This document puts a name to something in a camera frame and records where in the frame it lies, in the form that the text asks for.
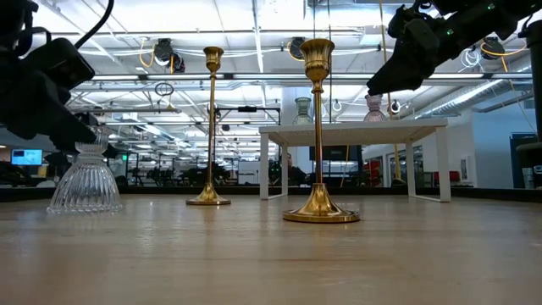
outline white table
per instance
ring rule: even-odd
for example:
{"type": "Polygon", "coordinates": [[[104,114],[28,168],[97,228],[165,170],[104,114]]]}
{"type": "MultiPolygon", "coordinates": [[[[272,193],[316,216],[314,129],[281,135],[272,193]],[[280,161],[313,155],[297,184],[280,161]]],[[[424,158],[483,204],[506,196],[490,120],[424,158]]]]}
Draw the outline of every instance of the white table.
{"type": "MultiPolygon", "coordinates": [[[[416,195],[414,178],[414,152],[412,144],[426,136],[436,133],[437,157],[439,160],[440,199],[423,199],[449,202],[450,165],[448,164],[448,140],[446,135],[447,119],[409,119],[385,122],[359,122],[326,124],[322,127],[322,143],[325,146],[371,145],[371,144],[406,144],[406,175],[408,196],[416,195]]],[[[309,147],[315,145],[314,125],[283,125],[260,127],[262,137],[260,146],[260,197],[273,199],[288,195],[288,170],[282,170],[281,194],[269,196],[268,156],[269,141],[288,152],[288,147],[309,147]]],[[[288,158],[282,158],[282,168],[288,168],[288,158]]]]}

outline table leg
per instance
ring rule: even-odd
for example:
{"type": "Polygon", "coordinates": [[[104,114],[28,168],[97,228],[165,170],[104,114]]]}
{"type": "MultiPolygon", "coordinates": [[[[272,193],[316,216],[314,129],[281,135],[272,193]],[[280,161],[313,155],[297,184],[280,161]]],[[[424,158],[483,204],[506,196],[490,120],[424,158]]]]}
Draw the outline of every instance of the table leg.
{"type": "Polygon", "coordinates": [[[412,149],[412,142],[406,144],[406,177],[408,196],[414,197],[416,196],[416,178],[414,175],[414,150],[412,149]]]}
{"type": "Polygon", "coordinates": [[[448,138],[445,127],[438,127],[437,135],[437,158],[439,160],[439,185],[440,201],[451,201],[450,189],[450,164],[448,161],[448,138]]]}
{"type": "Polygon", "coordinates": [[[288,195],[288,145],[282,146],[282,196],[288,195]]]}
{"type": "Polygon", "coordinates": [[[260,198],[269,199],[269,135],[262,134],[260,141],[260,198]]]}

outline candlestick base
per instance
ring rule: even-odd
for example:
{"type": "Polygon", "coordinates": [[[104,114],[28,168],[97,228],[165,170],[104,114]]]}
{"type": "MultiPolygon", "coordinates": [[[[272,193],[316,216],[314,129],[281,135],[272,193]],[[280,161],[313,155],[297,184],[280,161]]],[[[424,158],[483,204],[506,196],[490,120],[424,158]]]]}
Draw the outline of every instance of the candlestick base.
{"type": "Polygon", "coordinates": [[[231,200],[224,199],[218,195],[211,183],[206,183],[202,193],[191,200],[186,200],[188,205],[224,205],[231,204],[231,200]]]}
{"type": "Polygon", "coordinates": [[[345,211],[339,208],[328,194],[324,183],[312,185],[312,193],[303,208],[282,213],[284,220],[305,222],[341,224],[359,221],[359,213],[345,211]]]}

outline gold candlestick holder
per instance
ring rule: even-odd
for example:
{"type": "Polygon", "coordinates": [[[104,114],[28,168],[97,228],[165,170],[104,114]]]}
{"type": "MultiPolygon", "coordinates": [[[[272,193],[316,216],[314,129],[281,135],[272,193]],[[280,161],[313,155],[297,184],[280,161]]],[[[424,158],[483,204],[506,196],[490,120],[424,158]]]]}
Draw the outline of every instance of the gold candlestick holder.
{"type": "Polygon", "coordinates": [[[220,59],[224,54],[224,50],[220,47],[206,47],[203,49],[207,57],[206,66],[211,71],[211,98],[209,105],[209,143],[207,157],[207,183],[203,187],[202,193],[191,200],[187,200],[186,204],[190,205],[223,205],[231,204],[228,199],[222,198],[215,190],[213,185],[213,146],[214,146],[214,89],[217,80],[217,71],[220,69],[220,59]]]}
{"type": "Polygon", "coordinates": [[[359,213],[339,208],[328,194],[322,173],[322,82],[329,75],[329,58],[335,45],[327,39],[312,39],[301,45],[305,59],[305,75],[312,81],[314,94],[314,126],[316,134],[316,183],[302,208],[283,212],[283,218],[306,223],[348,223],[358,221],[359,213]]]}

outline blue screen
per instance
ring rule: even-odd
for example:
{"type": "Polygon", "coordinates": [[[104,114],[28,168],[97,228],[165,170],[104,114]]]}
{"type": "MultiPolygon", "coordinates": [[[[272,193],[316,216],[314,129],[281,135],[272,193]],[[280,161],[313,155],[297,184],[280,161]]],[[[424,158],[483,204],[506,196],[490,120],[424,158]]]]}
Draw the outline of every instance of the blue screen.
{"type": "Polygon", "coordinates": [[[41,149],[14,149],[11,151],[13,165],[41,165],[41,149]]]}

